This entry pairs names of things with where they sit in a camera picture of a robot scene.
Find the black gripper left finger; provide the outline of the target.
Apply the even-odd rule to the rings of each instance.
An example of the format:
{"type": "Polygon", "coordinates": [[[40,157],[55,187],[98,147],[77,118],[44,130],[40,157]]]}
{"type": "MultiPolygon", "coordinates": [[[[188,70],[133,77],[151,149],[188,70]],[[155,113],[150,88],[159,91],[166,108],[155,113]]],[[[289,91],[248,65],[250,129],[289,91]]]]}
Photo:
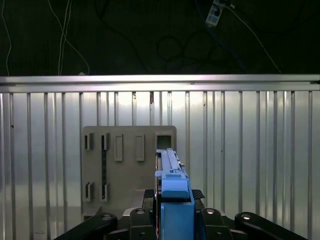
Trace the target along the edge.
{"type": "Polygon", "coordinates": [[[128,208],[121,217],[103,212],[101,208],[92,216],[66,231],[57,240],[155,240],[156,227],[154,191],[144,191],[142,207],[128,208]]]}

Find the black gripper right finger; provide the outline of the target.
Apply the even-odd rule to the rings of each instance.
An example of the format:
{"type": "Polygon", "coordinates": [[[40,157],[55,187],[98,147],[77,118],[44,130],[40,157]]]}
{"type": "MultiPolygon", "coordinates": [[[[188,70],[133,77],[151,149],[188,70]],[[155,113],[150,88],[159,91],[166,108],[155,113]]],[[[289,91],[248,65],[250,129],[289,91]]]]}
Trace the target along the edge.
{"type": "Polygon", "coordinates": [[[205,208],[201,190],[193,189],[196,240],[304,240],[300,236],[252,212],[240,212],[233,219],[222,211],[205,208]]]}

